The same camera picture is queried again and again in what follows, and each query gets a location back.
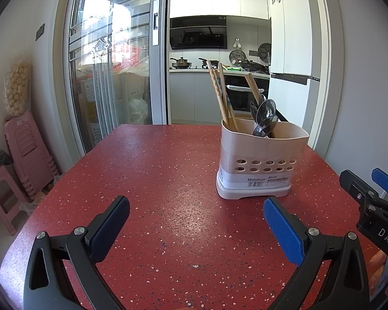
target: countertop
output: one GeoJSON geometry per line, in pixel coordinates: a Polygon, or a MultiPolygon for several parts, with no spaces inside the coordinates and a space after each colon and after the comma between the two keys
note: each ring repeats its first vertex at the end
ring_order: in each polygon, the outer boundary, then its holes
{"type": "MultiPolygon", "coordinates": [[[[26,265],[37,232],[67,234],[88,225],[117,195],[131,214],[106,259],[97,265],[128,309],[266,309],[292,275],[263,218],[264,198],[224,200],[215,176],[218,126],[121,125],[51,190],[13,242],[0,282],[20,308],[26,265]]],[[[306,147],[288,196],[290,213],[323,234],[356,231],[357,203],[338,176],[306,147]]],[[[359,232],[365,260],[377,251],[359,232]]],[[[66,263],[69,276],[74,276],[66,263]]],[[[321,268],[313,291],[326,273],[321,268]]],[[[78,281],[73,287],[90,309],[78,281]]],[[[309,294],[306,306],[315,295],[309,294]]]]}
{"type": "MultiPolygon", "coordinates": [[[[176,69],[170,69],[171,73],[178,73],[178,72],[207,72],[208,69],[206,68],[176,68],[176,69]]],[[[246,75],[249,74],[249,72],[244,72],[244,71],[228,71],[224,70],[224,75],[246,75]]],[[[256,73],[252,72],[251,73],[253,77],[255,78],[261,78],[261,79],[270,79],[270,74],[265,74],[265,73],[256,73]]]]}

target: chopstick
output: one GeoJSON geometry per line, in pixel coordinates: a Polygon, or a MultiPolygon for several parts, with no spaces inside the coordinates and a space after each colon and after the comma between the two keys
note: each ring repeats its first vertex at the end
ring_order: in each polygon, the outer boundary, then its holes
{"type": "Polygon", "coordinates": [[[221,94],[220,94],[220,90],[218,88],[217,78],[215,76],[215,73],[214,73],[213,67],[211,66],[210,61],[207,61],[206,63],[207,63],[207,67],[208,67],[208,72],[210,73],[211,82],[213,83],[215,96],[217,97],[218,106],[220,107],[222,119],[228,126],[229,125],[228,115],[227,115],[226,109],[224,107],[224,103],[222,102],[222,99],[221,99],[221,94]]]}
{"type": "Polygon", "coordinates": [[[222,72],[222,65],[221,63],[218,63],[218,74],[220,75],[220,86],[221,86],[221,96],[222,96],[222,103],[224,104],[224,109],[226,110],[226,114],[228,115],[228,105],[227,105],[227,90],[226,90],[226,83],[224,81],[224,74],[222,72]]]}
{"type": "Polygon", "coordinates": [[[227,95],[226,81],[224,80],[224,72],[222,69],[222,63],[218,63],[218,70],[220,71],[220,84],[221,84],[221,93],[223,96],[223,102],[224,102],[226,109],[228,110],[228,113],[231,116],[231,119],[233,120],[234,129],[236,132],[238,132],[239,126],[237,125],[236,115],[234,114],[233,107],[231,106],[230,99],[227,95]]]}
{"type": "Polygon", "coordinates": [[[256,99],[257,105],[260,105],[260,101],[262,97],[260,95],[259,88],[257,87],[256,81],[253,78],[253,75],[249,73],[249,74],[246,74],[244,77],[246,78],[247,84],[249,84],[251,92],[253,93],[253,96],[256,99]]]}

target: refrigerator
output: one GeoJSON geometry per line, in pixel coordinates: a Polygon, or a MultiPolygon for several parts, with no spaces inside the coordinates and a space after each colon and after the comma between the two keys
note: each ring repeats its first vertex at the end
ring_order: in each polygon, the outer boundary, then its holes
{"type": "Polygon", "coordinates": [[[66,98],[85,155],[120,124],[166,124],[167,0],[69,0],[66,98]]]}
{"type": "Polygon", "coordinates": [[[311,131],[321,76],[318,0],[268,0],[272,51],[269,98],[289,121],[311,131]]]}

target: packaged food bag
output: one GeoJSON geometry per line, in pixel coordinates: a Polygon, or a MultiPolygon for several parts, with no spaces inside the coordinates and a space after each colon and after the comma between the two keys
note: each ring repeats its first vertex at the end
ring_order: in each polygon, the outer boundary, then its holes
{"type": "Polygon", "coordinates": [[[15,59],[4,73],[4,104],[6,118],[22,115],[31,107],[31,60],[15,59]]]}

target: door handle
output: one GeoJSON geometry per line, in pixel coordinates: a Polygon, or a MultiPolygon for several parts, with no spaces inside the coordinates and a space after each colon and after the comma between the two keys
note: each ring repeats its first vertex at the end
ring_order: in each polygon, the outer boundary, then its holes
{"type": "Polygon", "coordinates": [[[159,44],[160,0],[153,1],[152,9],[152,45],[154,46],[159,44]]]}
{"type": "Polygon", "coordinates": [[[158,13],[154,14],[153,23],[154,23],[154,30],[157,30],[158,29],[158,13]]]}
{"type": "MultiPolygon", "coordinates": [[[[227,85],[227,88],[232,91],[251,92],[251,88],[242,86],[227,85]]],[[[264,89],[259,88],[259,92],[263,94],[264,89]]]]}

